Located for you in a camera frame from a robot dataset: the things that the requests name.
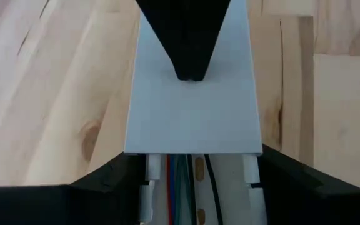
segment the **black triangular piece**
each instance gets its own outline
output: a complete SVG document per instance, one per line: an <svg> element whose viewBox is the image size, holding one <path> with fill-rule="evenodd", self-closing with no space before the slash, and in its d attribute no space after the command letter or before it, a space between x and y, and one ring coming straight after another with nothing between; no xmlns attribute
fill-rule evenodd
<svg viewBox="0 0 360 225"><path fill-rule="evenodd" d="M177 77L202 81L230 0L136 0Z"/></svg>

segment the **wire bundle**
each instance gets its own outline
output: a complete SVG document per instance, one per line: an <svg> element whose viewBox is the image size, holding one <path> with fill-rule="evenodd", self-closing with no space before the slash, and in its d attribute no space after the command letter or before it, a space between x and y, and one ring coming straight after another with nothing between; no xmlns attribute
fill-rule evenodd
<svg viewBox="0 0 360 225"><path fill-rule="evenodd" d="M223 217L219 202L218 188L214 177L211 159L205 154L206 166L211 177L212 190L216 206L216 214L219 225L223 225ZM169 225L180 225L181 221L181 186L186 187L188 208L191 215L191 224L197 225L197 210L195 198L195 184L193 173L193 157L185 155L167 155L166 158L166 187L167 187L167 208Z"/></svg>

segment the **black wire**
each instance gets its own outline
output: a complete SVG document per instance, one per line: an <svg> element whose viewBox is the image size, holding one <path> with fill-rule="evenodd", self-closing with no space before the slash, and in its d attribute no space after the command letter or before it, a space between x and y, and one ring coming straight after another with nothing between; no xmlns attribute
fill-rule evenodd
<svg viewBox="0 0 360 225"><path fill-rule="evenodd" d="M216 186L215 174L213 173L211 158L209 157L208 154L205 154L204 156L205 156L207 171L209 173L209 177L211 177L213 198L215 200L215 206L216 206L217 223L219 225L223 225L222 209L220 207L218 187Z"/></svg>
<svg viewBox="0 0 360 225"><path fill-rule="evenodd" d="M190 191L191 191L191 222L192 225L197 225L197 206L195 202L195 185L194 185L194 172L193 172L193 157L187 155L187 165L188 165L188 176L190 180Z"/></svg>

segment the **wooden surface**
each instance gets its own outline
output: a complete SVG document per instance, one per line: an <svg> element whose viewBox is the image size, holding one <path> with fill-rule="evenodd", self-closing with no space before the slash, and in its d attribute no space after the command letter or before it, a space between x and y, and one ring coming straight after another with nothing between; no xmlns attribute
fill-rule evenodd
<svg viewBox="0 0 360 225"><path fill-rule="evenodd" d="M0 0L0 185L70 183L123 150L138 19L134 1ZM249 0L249 19L262 140L360 186L360 2Z"/></svg>

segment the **red wire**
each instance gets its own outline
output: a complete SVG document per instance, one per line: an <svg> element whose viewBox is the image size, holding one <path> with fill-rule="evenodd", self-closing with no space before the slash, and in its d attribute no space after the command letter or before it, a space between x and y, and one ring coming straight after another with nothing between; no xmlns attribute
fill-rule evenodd
<svg viewBox="0 0 360 225"><path fill-rule="evenodd" d="M170 158L166 156L166 192L167 192L167 214L169 215L169 225L173 225L172 200L170 198Z"/></svg>

